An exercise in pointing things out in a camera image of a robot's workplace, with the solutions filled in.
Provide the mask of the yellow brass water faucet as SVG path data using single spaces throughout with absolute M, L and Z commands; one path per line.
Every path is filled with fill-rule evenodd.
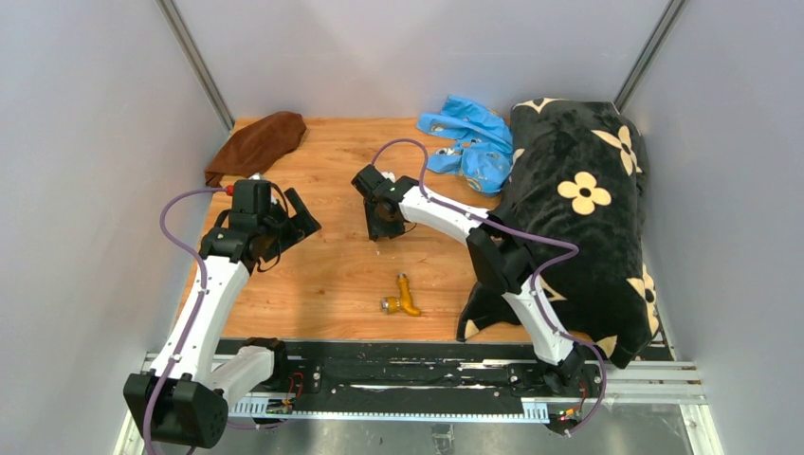
M 396 285 L 399 295 L 382 298 L 379 301 L 380 309 L 388 315 L 404 313 L 411 317 L 420 317 L 422 312 L 413 302 L 408 276 L 400 273 L 396 278 Z

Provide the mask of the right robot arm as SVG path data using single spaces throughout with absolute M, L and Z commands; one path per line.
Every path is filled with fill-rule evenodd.
M 566 332 L 539 281 L 536 249 L 554 240 L 519 229 L 510 207 L 466 206 L 429 191 L 408 176 L 384 175 L 374 165 L 352 180 L 363 198 L 371 240 L 401 236 L 407 223 L 435 229 L 464 245 L 476 276 L 456 329 L 466 342 L 500 323 L 522 326 L 541 363 L 544 387 L 564 395 L 577 386 L 583 353 Z

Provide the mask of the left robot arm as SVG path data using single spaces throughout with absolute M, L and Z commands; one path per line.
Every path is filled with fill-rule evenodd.
M 169 231 L 167 216 L 176 203 L 216 192 L 228 196 L 230 206 L 200 246 L 190 246 Z M 159 453 L 161 443 L 194 453 L 220 441 L 230 409 L 254 388 L 293 390 L 286 345 L 275 337 L 249 338 L 232 359 L 219 367 L 212 362 L 248 279 L 268 271 L 269 262 L 278 263 L 321 225 L 295 189 L 283 190 L 257 177 L 175 196 L 161 210 L 159 227 L 171 243 L 192 255 L 196 275 L 163 348 L 145 372 L 128 376 L 123 396 L 146 453 Z

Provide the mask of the brown cloth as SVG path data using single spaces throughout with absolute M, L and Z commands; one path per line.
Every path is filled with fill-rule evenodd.
M 302 143 L 307 127 L 303 116 L 281 111 L 235 132 L 205 169 L 205 185 L 220 188 L 226 175 L 250 177 L 264 173 Z

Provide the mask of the blue plastic bag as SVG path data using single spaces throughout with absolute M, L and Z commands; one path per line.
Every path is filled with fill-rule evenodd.
M 431 154 L 427 169 L 460 175 L 486 196 L 498 194 L 513 166 L 513 137 L 500 115 L 480 103 L 449 96 L 437 113 L 424 113 L 416 128 L 452 144 Z

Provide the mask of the black floral blanket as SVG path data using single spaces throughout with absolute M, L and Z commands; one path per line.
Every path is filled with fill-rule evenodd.
M 539 281 L 563 326 L 627 367 L 655 336 L 642 250 L 649 157 L 609 101 L 537 98 L 510 112 L 514 163 L 500 204 L 535 244 Z

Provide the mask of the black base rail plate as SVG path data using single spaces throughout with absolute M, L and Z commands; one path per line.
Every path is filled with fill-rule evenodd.
M 521 344 L 292 340 L 288 371 L 230 409 L 232 428 L 302 420 L 537 424 L 556 433 L 616 406 L 674 405 L 667 359 L 626 370 L 583 350 L 561 379 Z

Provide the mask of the aluminium frame rail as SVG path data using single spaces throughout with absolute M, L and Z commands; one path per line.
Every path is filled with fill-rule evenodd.
M 689 362 L 639 361 L 601 371 L 592 361 L 553 391 L 533 360 L 330 356 L 290 358 L 277 390 L 256 386 L 230 408 L 233 419 L 547 423 L 579 418 L 595 403 L 702 405 Z

